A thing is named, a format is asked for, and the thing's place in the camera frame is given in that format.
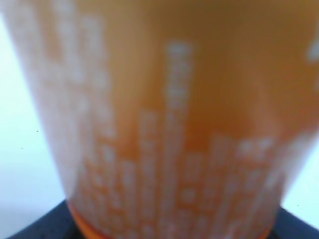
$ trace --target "black surface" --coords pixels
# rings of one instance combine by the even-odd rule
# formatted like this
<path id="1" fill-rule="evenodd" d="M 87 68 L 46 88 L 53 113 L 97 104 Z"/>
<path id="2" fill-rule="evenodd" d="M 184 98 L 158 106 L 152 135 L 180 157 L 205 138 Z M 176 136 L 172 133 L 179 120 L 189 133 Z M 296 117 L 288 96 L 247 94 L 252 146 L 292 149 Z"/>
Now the black surface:
<path id="1" fill-rule="evenodd" d="M 8 239 L 84 239 L 63 202 Z M 319 231 L 280 208 L 268 239 L 319 239 Z"/>

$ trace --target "white background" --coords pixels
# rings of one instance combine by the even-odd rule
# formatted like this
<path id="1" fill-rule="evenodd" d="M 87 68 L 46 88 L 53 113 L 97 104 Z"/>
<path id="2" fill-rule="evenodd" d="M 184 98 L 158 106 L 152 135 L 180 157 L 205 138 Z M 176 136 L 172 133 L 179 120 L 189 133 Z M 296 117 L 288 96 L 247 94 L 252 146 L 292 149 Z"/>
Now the white background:
<path id="1" fill-rule="evenodd" d="M 283 206 L 319 229 L 318 157 L 319 144 Z M 28 226 L 63 200 L 51 154 L 0 14 L 0 239 Z"/>

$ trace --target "orange cup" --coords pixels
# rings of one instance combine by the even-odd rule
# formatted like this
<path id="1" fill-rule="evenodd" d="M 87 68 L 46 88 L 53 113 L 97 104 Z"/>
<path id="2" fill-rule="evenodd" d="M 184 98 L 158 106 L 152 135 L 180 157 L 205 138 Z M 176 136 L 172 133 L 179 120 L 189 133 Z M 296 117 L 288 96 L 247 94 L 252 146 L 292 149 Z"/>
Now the orange cup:
<path id="1" fill-rule="evenodd" d="M 2 0 L 89 239 L 265 238 L 319 130 L 313 0 Z"/>

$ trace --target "black base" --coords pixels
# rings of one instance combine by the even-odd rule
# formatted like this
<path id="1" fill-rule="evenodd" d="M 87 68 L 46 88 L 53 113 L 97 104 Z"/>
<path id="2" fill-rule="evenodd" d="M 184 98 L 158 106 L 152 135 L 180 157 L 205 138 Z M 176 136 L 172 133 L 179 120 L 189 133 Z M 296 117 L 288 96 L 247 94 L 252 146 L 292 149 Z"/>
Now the black base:
<path id="1" fill-rule="evenodd" d="M 8 239 L 84 239 L 62 202 L 38 221 Z M 319 239 L 319 231 L 280 208 L 268 239 Z"/>

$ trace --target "cup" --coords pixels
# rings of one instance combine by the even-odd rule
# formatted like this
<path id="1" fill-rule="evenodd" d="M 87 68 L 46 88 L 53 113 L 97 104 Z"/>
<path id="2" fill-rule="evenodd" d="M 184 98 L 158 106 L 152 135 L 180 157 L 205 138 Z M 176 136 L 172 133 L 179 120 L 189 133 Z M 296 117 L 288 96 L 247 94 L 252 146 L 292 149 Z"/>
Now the cup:
<path id="1" fill-rule="evenodd" d="M 88 239 L 265 239 L 319 130 L 312 0 L 2 0 Z"/>

